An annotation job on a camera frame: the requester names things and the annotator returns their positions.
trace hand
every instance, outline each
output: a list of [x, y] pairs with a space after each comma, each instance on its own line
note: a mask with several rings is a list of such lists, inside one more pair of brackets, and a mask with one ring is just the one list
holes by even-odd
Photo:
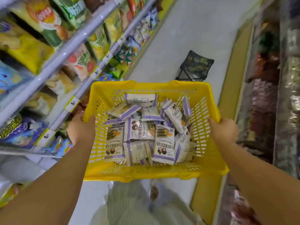
[[90, 117], [87, 123], [82, 121], [84, 114], [78, 114], [70, 122], [67, 133], [73, 145], [83, 143], [93, 145], [95, 140], [95, 116]]
[[215, 143], [234, 143], [238, 139], [238, 126], [234, 120], [223, 118], [219, 124], [210, 117], [207, 120]]

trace basket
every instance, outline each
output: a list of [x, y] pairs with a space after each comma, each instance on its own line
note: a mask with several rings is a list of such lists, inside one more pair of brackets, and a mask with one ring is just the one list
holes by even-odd
[[[181, 106], [184, 95], [188, 95], [193, 123], [192, 139], [197, 143], [196, 156], [192, 162], [183, 162], [175, 165], [156, 164], [141, 165], [115, 164], [104, 162], [106, 151], [107, 128], [103, 126], [106, 121], [106, 111], [114, 105], [124, 102], [126, 93], [158, 94], [158, 107], [166, 98], [177, 101]], [[88, 107], [85, 111], [84, 121], [96, 115], [96, 138], [85, 172], [84, 180], [94, 181], [122, 181], [129, 182], [134, 179], [147, 178], [181, 178], [190, 179], [200, 175], [214, 173], [225, 175], [227, 166], [221, 158], [215, 143], [209, 133], [208, 117], [216, 122], [220, 121], [220, 114], [216, 107], [210, 84], [203, 82], [169, 83], [136, 83], [135, 81], [95, 82], [91, 86]]]

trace white tile floor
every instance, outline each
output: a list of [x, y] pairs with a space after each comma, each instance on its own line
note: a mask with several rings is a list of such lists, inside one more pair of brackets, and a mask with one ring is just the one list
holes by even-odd
[[[215, 103], [220, 98], [235, 35], [243, 13], [258, 0], [178, 0], [154, 41], [130, 76], [137, 82], [174, 80], [189, 50], [215, 60], [206, 81]], [[197, 180], [162, 182], [190, 204]], [[144, 180], [144, 186], [150, 181]], [[103, 204], [109, 182], [84, 182], [69, 225], [88, 224]]]

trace right arm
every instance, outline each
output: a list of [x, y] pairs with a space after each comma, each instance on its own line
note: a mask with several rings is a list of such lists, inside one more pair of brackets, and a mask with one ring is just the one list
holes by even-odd
[[260, 222], [300, 224], [300, 181], [239, 147], [233, 120], [208, 121], [223, 160]]

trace forearm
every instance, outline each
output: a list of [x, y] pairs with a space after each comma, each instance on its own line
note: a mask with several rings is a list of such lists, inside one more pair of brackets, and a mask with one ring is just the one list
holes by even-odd
[[2, 224], [68, 224], [79, 197], [91, 149], [92, 144], [76, 144], [0, 210]]
[[262, 224], [299, 224], [300, 182], [235, 143], [217, 143], [242, 194]]

